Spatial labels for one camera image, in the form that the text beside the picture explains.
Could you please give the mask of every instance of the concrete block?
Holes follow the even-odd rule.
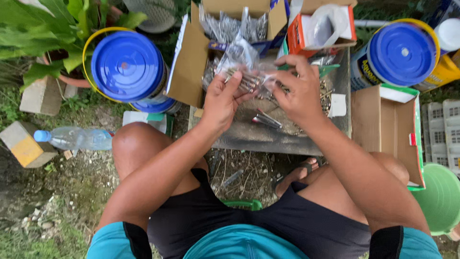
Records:
[[[78,94],[78,87],[68,84],[65,87],[64,98],[72,98]]]
[[[15,121],[0,132],[0,139],[24,168],[40,167],[58,153],[50,143],[34,140],[36,130],[30,123]]]
[[[65,87],[65,83],[60,80],[59,84],[62,89]],[[58,81],[52,76],[46,76],[24,90],[19,110],[55,116],[59,113],[61,102]]]

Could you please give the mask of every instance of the person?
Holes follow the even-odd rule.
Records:
[[[120,176],[92,239],[88,258],[441,258],[425,217],[408,191],[398,160],[370,154],[324,116],[319,73],[301,56],[298,77],[278,71],[289,92],[273,95],[287,116],[321,149],[329,164],[295,169],[276,187],[280,199],[260,211],[225,206],[211,190],[203,155],[231,125],[241,72],[210,84],[200,122],[176,141],[144,123],[113,139]]]

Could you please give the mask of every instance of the blue bottle cap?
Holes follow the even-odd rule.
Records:
[[[373,36],[369,47],[377,72],[396,85],[418,84],[435,67],[434,42],[414,25],[394,23],[385,26]]]
[[[94,50],[91,72],[106,96],[134,102],[159,91],[163,58],[144,35],[121,31],[105,37]]]
[[[37,142],[47,142],[51,140],[51,132],[47,130],[36,130],[34,133],[34,139]]]
[[[173,98],[168,98],[164,103],[161,104],[148,104],[148,103],[143,103],[143,102],[133,102],[131,105],[140,110],[141,112],[147,112],[147,113],[161,113],[161,112],[166,112],[169,110],[174,104],[176,103],[176,100]]]

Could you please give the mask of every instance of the black shorts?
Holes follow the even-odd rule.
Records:
[[[356,259],[369,251],[369,227],[297,195],[306,184],[293,182],[279,201],[252,212],[224,205],[211,190],[206,172],[191,171],[201,186],[170,197],[149,220],[149,242],[165,259],[182,258],[204,235],[232,224],[262,227],[313,259]]]

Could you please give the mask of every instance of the water bottle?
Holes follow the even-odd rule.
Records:
[[[89,149],[110,150],[112,149],[112,137],[115,134],[103,129],[82,129],[79,127],[61,127],[51,132],[37,130],[34,139],[37,142],[49,142],[55,147],[64,150]]]

